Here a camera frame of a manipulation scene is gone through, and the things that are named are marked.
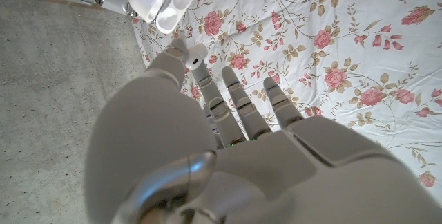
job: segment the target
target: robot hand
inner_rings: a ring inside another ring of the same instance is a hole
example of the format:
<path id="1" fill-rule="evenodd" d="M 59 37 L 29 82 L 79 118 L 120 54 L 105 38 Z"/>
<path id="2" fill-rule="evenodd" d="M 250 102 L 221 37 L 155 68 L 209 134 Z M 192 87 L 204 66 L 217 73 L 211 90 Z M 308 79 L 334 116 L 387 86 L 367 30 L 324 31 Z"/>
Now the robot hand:
<path id="1" fill-rule="evenodd" d="M 93 223 L 438 223 L 441 212 L 386 150 L 320 116 L 304 119 L 271 79 L 272 133 L 230 68 L 176 39 L 104 107 L 86 161 Z M 181 94 L 191 69 L 207 106 Z"/>

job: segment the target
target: silver metal part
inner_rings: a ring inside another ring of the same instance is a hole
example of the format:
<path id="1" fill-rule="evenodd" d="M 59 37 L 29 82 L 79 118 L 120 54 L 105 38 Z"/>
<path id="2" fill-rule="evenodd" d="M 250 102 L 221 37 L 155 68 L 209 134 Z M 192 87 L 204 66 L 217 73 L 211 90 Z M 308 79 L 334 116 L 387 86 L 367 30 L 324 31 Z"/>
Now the silver metal part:
<path id="1" fill-rule="evenodd" d="M 179 207 L 198 196 L 215 167 L 212 151 L 181 158 L 141 180 L 120 205 L 112 224 L 137 224 L 153 208 Z"/>
<path id="2" fill-rule="evenodd" d="M 130 3 L 127 1 L 126 7 L 124 9 L 126 11 L 126 14 L 128 14 L 131 17 L 138 17 L 138 13 L 132 8 Z"/>
<path id="3" fill-rule="evenodd" d="M 278 124 L 282 129 L 295 121 L 304 119 L 273 79 L 270 77 L 265 78 L 264 88 L 275 112 Z"/>
<path id="4" fill-rule="evenodd" d="M 222 69 L 222 79 L 229 90 L 232 101 L 238 110 L 242 125 L 251 140 L 258 139 L 262 134 L 271 133 L 269 125 L 256 110 L 255 105 L 249 99 L 241 83 L 230 67 Z"/>

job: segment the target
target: robot finger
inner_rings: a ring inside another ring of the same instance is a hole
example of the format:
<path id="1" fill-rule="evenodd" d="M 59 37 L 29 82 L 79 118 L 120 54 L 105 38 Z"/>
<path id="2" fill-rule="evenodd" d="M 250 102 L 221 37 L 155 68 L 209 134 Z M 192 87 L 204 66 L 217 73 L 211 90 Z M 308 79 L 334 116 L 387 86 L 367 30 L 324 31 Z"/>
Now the robot finger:
<path id="1" fill-rule="evenodd" d="M 298 109 L 296 109 L 293 103 L 287 99 L 287 96 L 281 88 L 270 77 L 265 78 L 264 89 L 271 102 L 281 129 L 284 129 L 287 125 L 295 121 L 304 119 Z"/>
<path id="2" fill-rule="evenodd" d="M 255 105 L 249 99 L 244 91 L 241 83 L 230 67 L 222 69 L 222 79 L 229 90 L 232 101 L 238 110 L 238 115 L 251 140 L 258 139 L 262 134 L 271 133 L 269 125 L 262 118 L 261 114 L 256 110 Z"/>

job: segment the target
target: white fabric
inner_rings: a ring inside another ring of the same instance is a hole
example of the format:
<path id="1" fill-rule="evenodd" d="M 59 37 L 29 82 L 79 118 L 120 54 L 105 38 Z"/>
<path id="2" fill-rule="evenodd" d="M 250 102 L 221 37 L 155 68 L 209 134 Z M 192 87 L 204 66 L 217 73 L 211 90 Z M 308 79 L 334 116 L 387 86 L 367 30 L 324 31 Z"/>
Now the white fabric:
<path id="1" fill-rule="evenodd" d="M 274 126 L 262 89 L 273 77 L 306 116 L 334 119 L 398 156 L 441 203 L 441 1 L 194 0 L 178 28 L 209 49 L 226 99 L 221 69 L 231 66 Z M 133 26 L 147 66 L 177 35 Z M 191 73 L 183 93 L 204 103 Z"/>

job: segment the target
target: leaf pattern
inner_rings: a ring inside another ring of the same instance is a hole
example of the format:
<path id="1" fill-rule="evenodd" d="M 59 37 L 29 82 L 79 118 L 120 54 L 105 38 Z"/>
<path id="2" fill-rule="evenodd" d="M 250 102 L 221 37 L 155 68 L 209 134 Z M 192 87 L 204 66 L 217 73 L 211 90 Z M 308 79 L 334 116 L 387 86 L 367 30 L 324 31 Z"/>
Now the leaf pattern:
<path id="1" fill-rule="evenodd" d="M 208 48 L 205 62 L 223 96 L 221 70 L 230 66 L 276 129 L 262 88 L 272 77 L 305 116 L 371 138 L 442 202 L 442 2 L 394 1 L 194 0 L 171 35 L 135 19 L 133 27 L 146 65 L 183 30 L 189 44 Z M 185 76 L 182 92 L 203 105 Z"/>

